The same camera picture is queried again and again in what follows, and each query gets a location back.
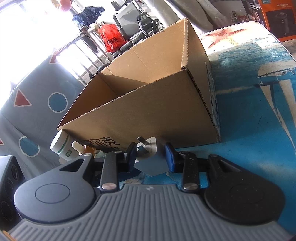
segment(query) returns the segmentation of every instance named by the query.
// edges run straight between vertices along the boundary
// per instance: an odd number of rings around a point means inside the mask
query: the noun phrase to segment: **blue tabletop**
[[[296,62],[257,22],[212,31],[201,41],[215,81],[221,142],[183,150],[218,154],[279,185],[286,204],[278,222],[296,234]],[[180,179],[164,173],[142,183]]]

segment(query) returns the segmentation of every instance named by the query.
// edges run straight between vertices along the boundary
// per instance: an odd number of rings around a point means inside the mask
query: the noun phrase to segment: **open cardboard box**
[[[60,129],[106,151],[124,150],[139,136],[175,148],[218,142],[210,62],[190,22],[152,35],[96,74]]]

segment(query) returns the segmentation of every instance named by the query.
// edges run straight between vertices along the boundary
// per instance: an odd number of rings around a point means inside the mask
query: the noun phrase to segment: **plaid cloth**
[[[105,9],[103,7],[88,6],[84,8],[81,13],[75,14],[72,21],[74,21],[79,30],[81,30],[83,26],[89,26],[91,23],[94,23],[104,11]]]

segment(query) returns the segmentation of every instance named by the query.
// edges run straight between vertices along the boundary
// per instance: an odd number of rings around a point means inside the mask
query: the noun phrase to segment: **white power adapter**
[[[168,172],[164,146],[155,137],[146,140],[138,137],[138,140],[134,167],[151,177]]]

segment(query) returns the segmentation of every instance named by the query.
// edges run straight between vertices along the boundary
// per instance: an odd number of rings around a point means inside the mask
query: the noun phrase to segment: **white bottle cap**
[[[79,154],[80,154],[80,153],[83,153],[83,152],[84,152],[84,149],[85,149],[85,147],[82,146],[82,145],[80,145],[77,141],[74,141],[74,142],[72,143],[72,147],[73,147],[76,151],[78,151]]]
[[[63,148],[64,144],[67,141],[67,138],[68,138],[67,132],[65,132],[64,130],[60,130],[52,140],[50,149],[53,152],[58,153]]]

